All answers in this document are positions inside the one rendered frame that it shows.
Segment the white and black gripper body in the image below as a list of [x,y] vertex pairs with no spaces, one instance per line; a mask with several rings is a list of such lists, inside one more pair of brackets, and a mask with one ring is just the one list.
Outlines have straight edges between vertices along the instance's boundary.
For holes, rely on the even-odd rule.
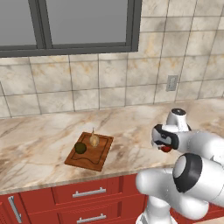
[[151,132],[151,144],[156,145],[159,150],[162,146],[170,146],[173,150],[179,147],[177,134],[162,129],[162,124],[157,124]]

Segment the tan onion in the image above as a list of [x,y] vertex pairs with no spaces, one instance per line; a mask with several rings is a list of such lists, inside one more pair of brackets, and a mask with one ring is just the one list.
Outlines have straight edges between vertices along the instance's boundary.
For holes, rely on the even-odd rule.
[[96,147],[99,142],[100,142],[100,139],[99,137],[95,134],[95,131],[92,130],[92,134],[91,134],[91,137],[89,138],[89,142],[90,144],[93,146],[93,147]]

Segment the brown wooden cutting board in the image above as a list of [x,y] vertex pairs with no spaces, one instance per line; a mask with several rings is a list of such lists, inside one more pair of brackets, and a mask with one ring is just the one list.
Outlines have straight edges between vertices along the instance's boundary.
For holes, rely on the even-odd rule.
[[87,147],[86,151],[79,154],[75,151],[75,148],[73,148],[66,158],[65,164],[100,172],[114,138],[112,136],[99,134],[97,134],[97,136],[100,142],[96,147],[93,147],[89,142],[91,134],[83,132],[77,142],[85,144]]

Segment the dark green avocado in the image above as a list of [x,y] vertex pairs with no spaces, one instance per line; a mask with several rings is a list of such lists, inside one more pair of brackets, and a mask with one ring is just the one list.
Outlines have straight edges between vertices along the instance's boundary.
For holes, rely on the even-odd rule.
[[74,145],[75,152],[78,154],[83,154],[87,150],[87,146],[84,143],[77,142]]

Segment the red drawer front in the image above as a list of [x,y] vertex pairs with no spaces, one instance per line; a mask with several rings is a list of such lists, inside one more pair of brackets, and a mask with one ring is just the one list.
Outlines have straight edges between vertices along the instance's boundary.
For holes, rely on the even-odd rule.
[[141,196],[145,198],[144,194],[141,194],[136,187],[136,174],[125,175],[122,182],[122,195],[123,196]]
[[57,210],[31,213],[31,224],[77,224],[76,221],[106,214],[104,220],[90,221],[83,224],[134,224],[143,211],[144,199],[134,195],[99,203],[69,206]]
[[[76,183],[71,185],[61,185],[52,188],[52,194],[57,206],[67,204],[84,204],[88,202],[96,202],[97,200],[105,200],[117,195],[121,191],[123,181],[119,177],[102,178],[88,182]],[[107,192],[86,197],[73,198],[72,195],[78,191],[79,193],[97,190],[100,187],[106,188]]]

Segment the dark grey framed window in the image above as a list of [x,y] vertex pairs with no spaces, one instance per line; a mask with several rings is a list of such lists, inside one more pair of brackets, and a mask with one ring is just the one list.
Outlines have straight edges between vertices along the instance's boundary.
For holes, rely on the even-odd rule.
[[0,58],[138,50],[143,0],[0,0]]

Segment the red cupboard door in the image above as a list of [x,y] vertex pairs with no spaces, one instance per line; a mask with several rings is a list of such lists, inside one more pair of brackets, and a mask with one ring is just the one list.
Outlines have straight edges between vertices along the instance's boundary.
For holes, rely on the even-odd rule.
[[0,224],[31,224],[18,193],[0,195]]

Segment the grey wall outlet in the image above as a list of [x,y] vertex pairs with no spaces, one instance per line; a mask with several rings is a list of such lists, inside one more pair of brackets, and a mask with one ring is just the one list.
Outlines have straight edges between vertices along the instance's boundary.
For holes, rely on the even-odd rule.
[[168,76],[168,80],[166,83],[166,91],[175,91],[176,90],[176,86],[178,83],[178,76],[177,75],[169,75]]

